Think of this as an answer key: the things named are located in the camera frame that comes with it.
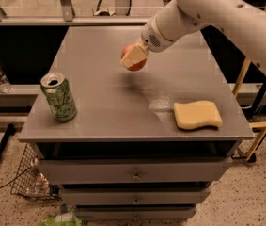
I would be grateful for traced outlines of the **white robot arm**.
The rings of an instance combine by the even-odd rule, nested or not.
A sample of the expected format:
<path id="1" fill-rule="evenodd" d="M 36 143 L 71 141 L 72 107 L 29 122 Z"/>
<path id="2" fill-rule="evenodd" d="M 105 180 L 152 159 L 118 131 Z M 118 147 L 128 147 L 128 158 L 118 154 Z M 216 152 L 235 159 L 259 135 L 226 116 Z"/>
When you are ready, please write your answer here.
<path id="1" fill-rule="evenodd" d="M 130 70 L 185 35 L 211 25 L 266 75 L 266 12 L 243 0 L 171 0 L 143 27 L 140 38 L 121 58 Z"/>

